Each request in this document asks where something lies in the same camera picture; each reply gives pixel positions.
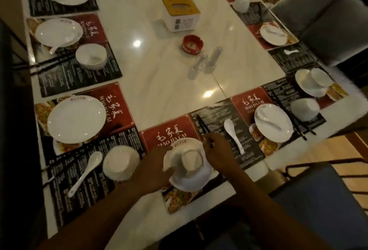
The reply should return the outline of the clear shaker bottle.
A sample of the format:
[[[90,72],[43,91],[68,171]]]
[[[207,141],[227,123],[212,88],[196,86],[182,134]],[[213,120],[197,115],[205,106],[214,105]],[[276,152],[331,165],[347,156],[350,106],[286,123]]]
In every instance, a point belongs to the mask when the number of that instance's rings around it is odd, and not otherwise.
[[[211,56],[208,58],[208,60],[205,61],[205,67],[203,70],[204,74],[212,74],[213,71],[216,68],[217,61],[223,52],[223,48],[221,46],[218,46],[214,49]]]
[[[190,66],[187,72],[186,78],[188,80],[194,81],[198,77],[203,70],[203,65],[207,57],[208,56],[205,53],[201,53],[195,57],[193,64]]]

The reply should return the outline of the yellow and white tissue box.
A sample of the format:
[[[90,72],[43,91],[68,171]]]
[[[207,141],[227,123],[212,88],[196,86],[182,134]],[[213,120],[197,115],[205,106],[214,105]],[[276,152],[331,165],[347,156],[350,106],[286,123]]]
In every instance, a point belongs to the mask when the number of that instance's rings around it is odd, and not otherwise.
[[[193,0],[162,0],[162,19],[169,32],[194,30],[200,19],[200,10]]]

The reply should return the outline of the dark chair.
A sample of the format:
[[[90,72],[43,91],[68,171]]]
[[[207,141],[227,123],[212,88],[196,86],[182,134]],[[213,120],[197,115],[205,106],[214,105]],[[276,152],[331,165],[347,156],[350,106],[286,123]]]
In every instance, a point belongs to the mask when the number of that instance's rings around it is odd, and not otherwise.
[[[0,250],[36,250],[47,234],[34,102],[12,54],[0,19]]]

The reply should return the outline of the grey upholstered chair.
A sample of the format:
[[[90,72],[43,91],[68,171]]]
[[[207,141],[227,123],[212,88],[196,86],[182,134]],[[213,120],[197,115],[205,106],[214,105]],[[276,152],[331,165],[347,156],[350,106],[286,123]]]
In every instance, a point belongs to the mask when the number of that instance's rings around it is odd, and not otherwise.
[[[361,0],[279,0],[272,12],[327,66],[368,49],[368,6]]]

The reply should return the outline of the person's right forearm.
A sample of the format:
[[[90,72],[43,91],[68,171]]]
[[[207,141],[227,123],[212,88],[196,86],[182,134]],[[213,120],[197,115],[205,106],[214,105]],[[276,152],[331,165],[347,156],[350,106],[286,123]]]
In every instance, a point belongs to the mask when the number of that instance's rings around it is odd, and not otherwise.
[[[274,202],[238,166],[217,169],[234,188],[260,244],[267,250],[333,250]]]

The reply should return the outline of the person's left hand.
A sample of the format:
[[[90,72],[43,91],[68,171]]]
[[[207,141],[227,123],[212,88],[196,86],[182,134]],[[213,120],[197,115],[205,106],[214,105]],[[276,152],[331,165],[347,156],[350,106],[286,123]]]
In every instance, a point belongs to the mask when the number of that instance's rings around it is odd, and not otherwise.
[[[172,146],[157,146],[141,160],[132,173],[130,182],[140,197],[165,187],[174,173],[174,168],[163,168],[164,156]]]

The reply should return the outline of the person's left forearm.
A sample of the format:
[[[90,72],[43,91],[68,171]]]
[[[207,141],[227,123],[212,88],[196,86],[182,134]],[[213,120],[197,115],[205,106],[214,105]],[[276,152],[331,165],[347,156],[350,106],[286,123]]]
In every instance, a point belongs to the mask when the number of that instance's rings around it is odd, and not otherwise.
[[[118,226],[142,198],[130,180],[68,224],[37,250],[104,250]]]

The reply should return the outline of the black chopsticks pair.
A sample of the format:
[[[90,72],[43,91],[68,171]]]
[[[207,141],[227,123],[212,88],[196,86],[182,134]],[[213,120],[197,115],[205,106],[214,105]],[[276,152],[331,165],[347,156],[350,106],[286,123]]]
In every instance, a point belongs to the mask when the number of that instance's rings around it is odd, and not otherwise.
[[[38,76],[41,75],[42,73],[49,71],[59,65],[62,65],[66,62],[69,62],[73,59],[76,58],[76,54],[75,53],[71,53],[68,55],[62,55],[59,57],[54,57],[52,59],[49,60],[45,60],[43,62],[40,63],[36,63],[34,65],[26,65],[25,62],[23,62],[22,64],[18,64],[16,66],[14,66],[12,68],[13,71],[25,71],[28,70],[30,71],[30,76]]]
[[[205,124],[205,122],[203,121],[203,119],[200,117],[199,114],[196,114],[196,119],[197,119],[197,121],[199,123],[200,128],[202,129],[203,140],[205,140],[204,135],[205,134],[208,134],[208,133],[211,133],[211,131],[210,131],[209,127]]]
[[[50,174],[49,180],[46,181],[42,189],[46,188],[50,183],[55,181],[59,176],[62,174],[66,174],[68,172],[76,171],[81,174],[81,171],[85,171],[86,164],[89,157],[87,155],[80,155],[75,157],[71,162],[68,164],[64,164],[62,161],[58,163],[52,163],[48,167],[42,169],[42,173],[46,172]]]
[[[276,94],[274,92],[272,92],[274,99],[276,101],[276,103],[278,104],[278,106],[283,109],[284,112],[287,113],[288,117],[291,119],[292,125],[294,130],[301,136],[301,138],[304,141],[307,141],[307,137],[306,134],[304,133],[304,131],[302,131],[301,126],[304,127],[306,129],[306,133],[311,133],[314,136],[317,136],[316,132],[313,131],[310,127],[308,127],[306,125],[305,122],[302,122],[300,119],[298,119],[290,110],[288,110],[283,103],[279,100],[279,98],[276,96]]]

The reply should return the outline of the blue upholstered chair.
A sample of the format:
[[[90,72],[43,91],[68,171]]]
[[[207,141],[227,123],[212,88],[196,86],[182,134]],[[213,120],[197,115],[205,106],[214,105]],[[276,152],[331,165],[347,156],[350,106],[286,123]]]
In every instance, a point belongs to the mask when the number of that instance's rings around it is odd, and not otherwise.
[[[368,250],[368,215],[343,178],[368,178],[368,174],[339,175],[334,164],[366,164],[349,158],[294,164],[282,173],[287,182],[269,196],[286,213],[323,238],[335,250]]]

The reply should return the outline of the person's right hand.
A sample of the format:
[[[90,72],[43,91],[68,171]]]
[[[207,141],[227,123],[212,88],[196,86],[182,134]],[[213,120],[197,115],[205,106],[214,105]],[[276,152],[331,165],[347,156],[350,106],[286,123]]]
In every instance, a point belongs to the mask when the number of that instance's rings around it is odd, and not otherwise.
[[[234,175],[242,172],[242,169],[237,164],[237,161],[232,152],[232,146],[220,134],[219,149],[217,149],[218,157],[220,159],[220,167],[213,167],[227,179],[232,179]]]

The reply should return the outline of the red ashtray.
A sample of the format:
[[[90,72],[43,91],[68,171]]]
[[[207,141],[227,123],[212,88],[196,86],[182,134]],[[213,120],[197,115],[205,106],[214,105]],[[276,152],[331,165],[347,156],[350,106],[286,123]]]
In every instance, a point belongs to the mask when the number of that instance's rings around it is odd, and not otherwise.
[[[196,35],[186,35],[182,40],[182,49],[185,53],[197,56],[204,47],[203,40]]]

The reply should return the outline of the small white bowl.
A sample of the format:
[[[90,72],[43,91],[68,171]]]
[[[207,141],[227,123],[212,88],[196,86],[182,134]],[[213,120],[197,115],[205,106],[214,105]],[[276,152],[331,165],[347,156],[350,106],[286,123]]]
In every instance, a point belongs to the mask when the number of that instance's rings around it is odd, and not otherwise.
[[[315,119],[320,113],[320,106],[315,99],[297,99],[290,104],[292,114],[302,122]]]
[[[199,150],[187,150],[180,153],[181,162],[186,173],[196,173],[204,164],[202,154]]]
[[[329,74],[320,68],[310,70],[309,77],[314,88],[328,88],[334,83]]]
[[[84,68],[102,70],[108,60],[107,49],[95,43],[81,45],[76,50],[76,60]]]
[[[240,14],[248,12],[251,0],[235,0],[232,4],[232,8]]]
[[[106,154],[102,170],[107,178],[116,182],[124,182],[131,178],[139,162],[138,151],[130,146],[117,145]]]

